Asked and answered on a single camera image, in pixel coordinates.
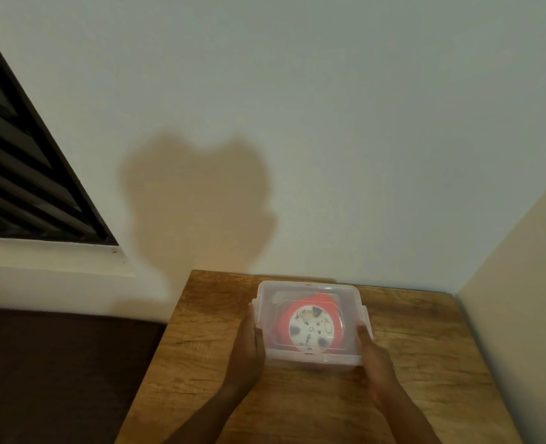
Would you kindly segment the clear plastic storage box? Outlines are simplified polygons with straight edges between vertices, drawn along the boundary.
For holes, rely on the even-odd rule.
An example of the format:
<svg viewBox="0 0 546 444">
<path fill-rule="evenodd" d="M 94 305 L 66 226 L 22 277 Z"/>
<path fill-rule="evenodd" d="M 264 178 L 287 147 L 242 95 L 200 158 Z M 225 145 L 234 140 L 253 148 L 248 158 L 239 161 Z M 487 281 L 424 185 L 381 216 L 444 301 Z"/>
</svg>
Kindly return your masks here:
<svg viewBox="0 0 546 444">
<path fill-rule="evenodd" d="M 355 286 L 263 281 L 252 304 L 266 365 L 336 371 L 362 366 L 357 324 L 365 323 L 371 337 L 373 332 Z"/>
</svg>

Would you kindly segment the person's right hand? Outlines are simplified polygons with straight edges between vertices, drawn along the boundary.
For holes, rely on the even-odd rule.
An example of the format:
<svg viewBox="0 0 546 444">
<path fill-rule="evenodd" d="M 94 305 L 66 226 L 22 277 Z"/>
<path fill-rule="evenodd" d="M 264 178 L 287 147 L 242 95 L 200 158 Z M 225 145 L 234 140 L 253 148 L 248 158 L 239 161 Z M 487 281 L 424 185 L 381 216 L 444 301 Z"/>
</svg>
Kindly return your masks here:
<svg viewBox="0 0 546 444">
<path fill-rule="evenodd" d="M 395 396 L 401 386 L 391 357 L 373 340 L 373 350 L 369 353 L 361 353 L 361 359 L 372 400 L 381 409 Z"/>
</svg>

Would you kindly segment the black louvered window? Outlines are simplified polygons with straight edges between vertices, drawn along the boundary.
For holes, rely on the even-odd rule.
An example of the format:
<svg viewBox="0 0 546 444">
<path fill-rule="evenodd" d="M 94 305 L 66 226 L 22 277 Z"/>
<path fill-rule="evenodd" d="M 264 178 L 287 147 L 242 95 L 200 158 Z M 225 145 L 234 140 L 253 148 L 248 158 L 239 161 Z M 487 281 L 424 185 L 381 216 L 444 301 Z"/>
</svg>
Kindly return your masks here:
<svg viewBox="0 0 546 444">
<path fill-rule="evenodd" d="M 1 52 L 0 238 L 118 246 Z"/>
</svg>

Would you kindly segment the person's right forearm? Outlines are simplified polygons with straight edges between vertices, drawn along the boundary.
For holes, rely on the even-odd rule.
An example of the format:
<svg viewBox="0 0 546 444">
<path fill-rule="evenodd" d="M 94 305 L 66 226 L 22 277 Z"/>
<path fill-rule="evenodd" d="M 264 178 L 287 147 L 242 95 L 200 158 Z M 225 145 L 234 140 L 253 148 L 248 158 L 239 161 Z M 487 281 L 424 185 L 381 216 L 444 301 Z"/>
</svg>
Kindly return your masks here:
<svg viewBox="0 0 546 444">
<path fill-rule="evenodd" d="M 377 390 L 375 402 L 396 444 L 441 444 L 428 419 L 401 385 Z"/>
</svg>

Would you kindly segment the person's left hand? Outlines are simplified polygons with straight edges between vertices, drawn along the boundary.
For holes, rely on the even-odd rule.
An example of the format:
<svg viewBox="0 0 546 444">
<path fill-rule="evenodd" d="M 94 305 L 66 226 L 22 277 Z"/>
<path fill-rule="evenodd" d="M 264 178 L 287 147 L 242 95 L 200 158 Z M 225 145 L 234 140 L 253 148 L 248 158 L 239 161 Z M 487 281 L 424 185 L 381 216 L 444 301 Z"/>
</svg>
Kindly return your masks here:
<svg viewBox="0 0 546 444">
<path fill-rule="evenodd" d="M 239 388 L 254 388 L 260 380 L 265 360 L 257 360 L 254 347 L 254 307 L 250 303 L 247 313 L 240 322 L 228 360 L 223 385 Z"/>
</svg>

